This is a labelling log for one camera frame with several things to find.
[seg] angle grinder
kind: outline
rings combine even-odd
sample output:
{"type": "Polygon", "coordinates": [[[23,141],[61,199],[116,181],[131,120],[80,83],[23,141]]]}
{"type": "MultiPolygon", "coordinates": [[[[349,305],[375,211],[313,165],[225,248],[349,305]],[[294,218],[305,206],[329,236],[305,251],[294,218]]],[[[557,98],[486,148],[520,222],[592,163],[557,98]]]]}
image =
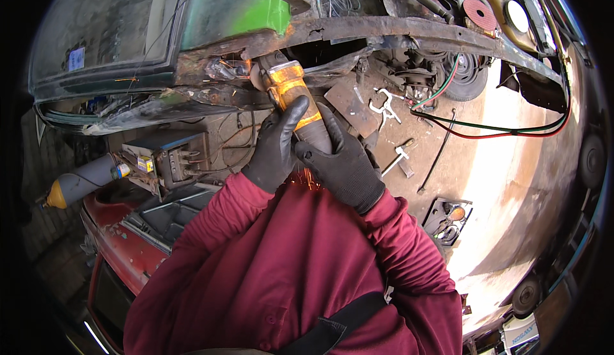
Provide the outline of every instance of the angle grinder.
{"type": "Polygon", "coordinates": [[[284,53],[272,52],[257,59],[250,79],[258,90],[266,91],[272,103],[282,112],[298,96],[310,99],[309,107],[296,125],[294,134],[322,152],[331,154],[333,147],[318,107],[305,82],[303,67],[297,60],[289,60],[284,53]]]}

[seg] black glove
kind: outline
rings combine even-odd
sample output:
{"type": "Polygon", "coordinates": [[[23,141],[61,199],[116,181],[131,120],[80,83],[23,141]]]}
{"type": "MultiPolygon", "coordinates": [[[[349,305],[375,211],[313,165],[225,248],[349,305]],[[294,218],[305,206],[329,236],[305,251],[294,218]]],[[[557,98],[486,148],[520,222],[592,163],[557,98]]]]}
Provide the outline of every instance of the black glove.
{"type": "Polygon", "coordinates": [[[296,156],[337,199],[365,214],[380,199],[386,185],[356,137],[339,126],[328,107],[318,104],[318,108],[335,153],[326,154],[306,142],[297,142],[296,156]]]}
{"type": "Polygon", "coordinates": [[[292,132],[308,106],[309,98],[300,96],[283,114],[275,110],[260,126],[254,155],[241,172],[269,194],[286,180],[296,163],[296,156],[291,152],[292,132]]]}

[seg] garage floor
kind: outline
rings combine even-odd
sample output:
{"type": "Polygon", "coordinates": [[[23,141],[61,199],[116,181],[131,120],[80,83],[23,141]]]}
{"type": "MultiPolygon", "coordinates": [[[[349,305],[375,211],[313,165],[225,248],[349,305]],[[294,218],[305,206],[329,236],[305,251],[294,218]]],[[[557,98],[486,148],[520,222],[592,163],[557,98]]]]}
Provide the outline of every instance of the garage floor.
{"type": "MultiPolygon", "coordinates": [[[[520,94],[508,88],[495,89],[500,78],[500,61],[489,70],[486,89],[470,102],[439,101],[435,114],[450,117],[452,108],[457,119],[503,127],[530,127],[548,124],[560,114],[528,104],[520,94]]],[[[572,80],[579,81],[573,71],[572,80]]],[[[380,106],[385,96],[373,88],[387,87],[381,76],[365,77],[360,90],[362,97],[372,98],[380,106]]],[[[398,92],[388,86],[391,92],[398,92]]],[[[380,167],[385,168],[396,156],[395,146],[409,138],[416,143],[410,148],[410,164],[415,175],[407,179],[395,167],[384,177],[394,196],[409,201],[408,212],[423,222],[432,201],[437,197],[465,199],[474,210],[462,234],[449,250],[448,270],[461,294],[468,294],[467,305],[472,314],[463,317],[465,335],[496,321],[509,306],[498,307],[514,290],[531,264],[548,243],[557,226],[568,188],[575,176],[582,136],[582,112],[579,106],[580,88],[572,92],[572,118],[567,127],[550,138],[506,136],[486,140],[466,140],[451,136],[441,160],[427,185],[425,193],[416,191],[422,184],[439,150],[445,131],[429,127],[411,116],[409,107],[393,100],[392,107],[402,120],[388,120],[374,151],[380,167]]],[[[261,122],[269,111],[257,112],[261,122]]],[[[239,115],[242,127],[251,125],[249,113],[239,115]]],[[[210,150],[237,132],[237,115],[211,116],[191,125],[173,123],[176,129],[208,130],[210,150]]],[[[475,129],[456,127],[459,132],[476,134],[475,129]]],[[[132,130],[110,137],[114,148],[147,130],[132,130]]],[[[241,131],[228,145],[249,143],[250,129],[241,131]]],[[[213,168],[224,168],[237,162],[245,148],[224,149],[213,168]]],[[[241,166],[234,169],[238,172],[241,166]]],[[[225,178],[229,172],[217,174],[225,178]]]]}

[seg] red cutting disc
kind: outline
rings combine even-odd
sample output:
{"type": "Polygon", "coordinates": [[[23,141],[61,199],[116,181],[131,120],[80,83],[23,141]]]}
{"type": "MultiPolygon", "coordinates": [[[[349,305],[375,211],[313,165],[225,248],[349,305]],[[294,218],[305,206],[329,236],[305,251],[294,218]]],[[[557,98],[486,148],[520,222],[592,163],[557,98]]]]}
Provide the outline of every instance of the red cutting disc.
{"type": "Polygon", "coordinates": [[[462,8],[465,10],[467,17],[471,19],[477,26],[482,29],[492,32],[497,27],[497,19],[492,10],[480,0],[464,0],[462,8]]]}

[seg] red car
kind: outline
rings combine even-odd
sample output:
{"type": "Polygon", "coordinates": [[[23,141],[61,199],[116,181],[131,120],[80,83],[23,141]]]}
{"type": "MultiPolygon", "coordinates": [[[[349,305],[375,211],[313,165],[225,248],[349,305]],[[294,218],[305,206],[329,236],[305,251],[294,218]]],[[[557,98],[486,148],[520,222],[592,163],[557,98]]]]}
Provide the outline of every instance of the red car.
{"type": "Polygon", "coordinates": [[[132,301],[169,257],[185,224],[219,189],[198,183],[175,189],[160,202],[120,180],[84,198],[81,219],[97,252],[88,328],[105,352],[123,354],[123,326],[132,301]]]}

